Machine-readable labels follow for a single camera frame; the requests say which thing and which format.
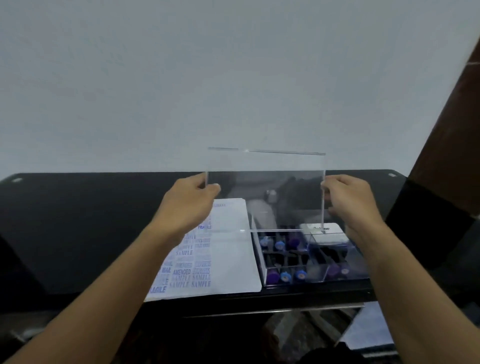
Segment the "black tabletop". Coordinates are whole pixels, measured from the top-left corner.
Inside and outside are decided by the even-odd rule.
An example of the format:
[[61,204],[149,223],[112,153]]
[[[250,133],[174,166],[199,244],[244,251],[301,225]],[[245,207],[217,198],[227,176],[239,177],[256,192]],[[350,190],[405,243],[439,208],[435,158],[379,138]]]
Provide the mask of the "black tabletop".
[[[64,308],[136,238],[174,181],[194,173],[24,173],[0,182],[0,312]],[[384,218],[406,180],[393,170],[327,174],[338,173],[367,180]],[[158,309],[219,315],[370,300],[372,287],[363,279],[162,300],[144,304],[140,315]]]

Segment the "white wall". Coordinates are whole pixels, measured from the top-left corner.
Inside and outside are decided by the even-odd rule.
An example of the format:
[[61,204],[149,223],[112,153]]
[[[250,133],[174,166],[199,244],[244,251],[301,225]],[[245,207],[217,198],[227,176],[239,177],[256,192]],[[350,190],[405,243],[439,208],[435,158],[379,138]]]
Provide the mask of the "white wall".
[[408,174],[480,1],[2,0],[0,178],[204,170],[207,146]]

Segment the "transparent storage box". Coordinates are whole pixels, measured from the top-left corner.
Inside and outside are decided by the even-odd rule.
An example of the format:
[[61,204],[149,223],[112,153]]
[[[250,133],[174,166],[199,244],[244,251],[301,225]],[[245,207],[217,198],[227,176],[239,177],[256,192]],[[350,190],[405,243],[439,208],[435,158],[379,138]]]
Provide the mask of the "transparent storage box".
[[355,245],[338,225],[324,225],[325,153],[208,151],[207,183],[220,184],[217,198],[246,201],[250,231],[237,232],[251,234],[265,286],[367,277]]

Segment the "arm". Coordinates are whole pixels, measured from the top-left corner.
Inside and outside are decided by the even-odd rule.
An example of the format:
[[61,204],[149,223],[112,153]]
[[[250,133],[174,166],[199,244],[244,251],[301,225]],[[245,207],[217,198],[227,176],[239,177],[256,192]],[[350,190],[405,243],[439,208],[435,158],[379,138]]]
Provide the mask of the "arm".
[[480,363],[478,330],[383,222],[367,182],[339,175],[322,184],[346,233],[363,252],[404,363]]
[[178,180],[140,236],[8,364],[110,363],[163,260],[210,213],[218,185]]

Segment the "white sheet of paper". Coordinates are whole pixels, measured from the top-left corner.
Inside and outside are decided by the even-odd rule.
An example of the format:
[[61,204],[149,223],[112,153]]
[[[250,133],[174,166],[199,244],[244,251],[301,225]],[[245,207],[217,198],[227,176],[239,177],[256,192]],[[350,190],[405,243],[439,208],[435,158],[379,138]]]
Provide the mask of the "white sheet of paper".
[[259,292],[262,283],[248,230],[244,199],[215,200],[209,217],[166,257],[145,301]]

